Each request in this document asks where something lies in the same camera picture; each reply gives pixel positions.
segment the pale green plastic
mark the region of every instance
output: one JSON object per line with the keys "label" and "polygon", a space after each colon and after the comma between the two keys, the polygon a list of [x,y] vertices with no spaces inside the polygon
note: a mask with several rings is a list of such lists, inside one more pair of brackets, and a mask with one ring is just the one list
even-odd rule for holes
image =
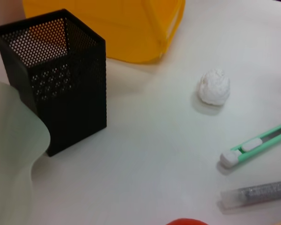
{"label": "pale green plastic", "polygon": [[0,225],[26,225],[32,208],[31,168],[47,150],[44,123],[0,82]]}
{"label": "pale green plastic", "polygon": [[[271,129],[271,130],[269,130],[269,131],[267,131],[267,132],[265,132],[265,133],[263,133],[263,134],[260,134],[260,135],[254,137],[254,138],[263,138],[263,137],[265,137],[265,136],[267,136],[267,135],[269,135],[269,134],[275,132],[276,130],[279,130],[280,128],[281,128],[281,125],[279,125],[279,126],[273,128],[273,129]],[[248,141],[246,141],[246,142],[244,142],[244,143],[242,143],[242,144],[240,144],[240,145],[238,145],[238,146],[232,148],[231,150],[238,150],[240,147],[242,147],[243,144],[247,143]],[[278,135],[278,136],[276,136],[276,137],[274,137],[274,138],[272,138],[271,140],[265,142],[264,144],[262,144],[262,145],[260,145],[260,146],[258,146],[258,147],[256,147],[256,148],[254,148],[253,150],[241,154],[241,155],[238,157],[238,161],[239,161],[239,162],[246,161],[247,159],[249,159],[249,158],[251,158],[251,157],[257,155],[258,153],[260,153],[260,152],[266,150],[266,149],[269,148],[270,146],[272,146],[272,145],[274,145],[274,144],[276,144],[276,143],[278,143],[278,142],[280,142],[280,141],[281,141],[281,134]]]}

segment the silver glitter tube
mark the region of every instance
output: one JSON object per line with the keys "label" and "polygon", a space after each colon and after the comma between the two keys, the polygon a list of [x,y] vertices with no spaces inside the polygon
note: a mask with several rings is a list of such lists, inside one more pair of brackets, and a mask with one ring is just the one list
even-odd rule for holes
{"label": "silver glitter tube", "polygon": [[250,204],[281,199],[281,182],[245,187],[221,192],[225,208],[235,208]]}

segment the red object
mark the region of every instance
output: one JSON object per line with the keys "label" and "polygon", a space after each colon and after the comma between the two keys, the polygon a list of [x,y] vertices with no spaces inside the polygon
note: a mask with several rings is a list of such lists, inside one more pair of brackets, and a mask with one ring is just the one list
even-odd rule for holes
{"label": "red object", "polygon": [[185,218],[183,218],[183,219],[174,220],[167,225],[208,225],[208,224],[203,223],[199,220],[195,220],[195,219],[185,219]]}

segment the pen holder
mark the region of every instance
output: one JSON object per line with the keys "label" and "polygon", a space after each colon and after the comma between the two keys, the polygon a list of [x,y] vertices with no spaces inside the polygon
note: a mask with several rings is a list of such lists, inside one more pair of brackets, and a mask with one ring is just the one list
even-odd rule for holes
{"label": "pen holder", "polygon": [[105,40],[67,10],[0,26],[0,52],[50,131],[49,156],[106,127]]}

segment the green utility knife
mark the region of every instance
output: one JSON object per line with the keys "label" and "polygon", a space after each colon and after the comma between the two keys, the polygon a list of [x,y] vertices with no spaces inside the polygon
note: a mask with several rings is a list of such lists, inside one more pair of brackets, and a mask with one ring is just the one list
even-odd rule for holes
{"label": "green utility knife", "polygon": [[279,141],[281,141],[281,125],[222,153],[220,161],[225,167],[231,168]]}

